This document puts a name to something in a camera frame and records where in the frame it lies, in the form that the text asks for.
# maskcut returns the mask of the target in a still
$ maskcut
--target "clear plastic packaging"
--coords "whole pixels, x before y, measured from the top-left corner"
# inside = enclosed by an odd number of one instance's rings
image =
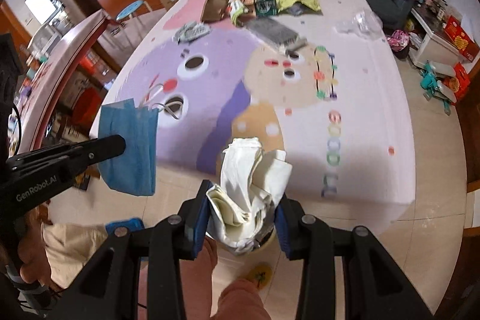
[[[368,40],[376,40],[383,36],[382,21],[371,10],[363,9],[352,19],[338,22],[335,29],[338,33],[355,33]]]

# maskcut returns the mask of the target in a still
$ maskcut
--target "pink pants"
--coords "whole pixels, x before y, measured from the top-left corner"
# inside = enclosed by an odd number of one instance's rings
[[[212,272],[217,265],[217,244],[205,238],[203,248],[194,261],[180,261],[183,301],[187,320],[210,320],[212,311]],[[140,271],[138,302],[147,304],[148,267]],[[138,319],[146,320],[146,309],[138,308]],[[218,299],[214,320],[271,320],[255,285],[238,279],[228,285]]]

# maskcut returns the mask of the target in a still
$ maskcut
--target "blue face mask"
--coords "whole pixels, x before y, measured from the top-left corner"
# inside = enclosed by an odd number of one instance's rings
[[[98,164],[109,188],[134,196],[155,193],[158,109],[136,108],[133,99],[102,106],[98,138],[120,135],[125,152]]]

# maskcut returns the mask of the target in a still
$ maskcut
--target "yellow slipper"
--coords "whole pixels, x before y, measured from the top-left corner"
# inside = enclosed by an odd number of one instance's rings
[[[258,290],[262,290],[270,283],[272,279],[272,268],[266,263],[257,264],[250,272],[245,276],[245,279],[252,282]]]

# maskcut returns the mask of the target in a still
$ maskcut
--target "sofa cushion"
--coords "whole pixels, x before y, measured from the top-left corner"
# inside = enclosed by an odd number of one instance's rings
[[[395,24],[400,19],[400,9],[393,0],[366,0],[384,25]]]

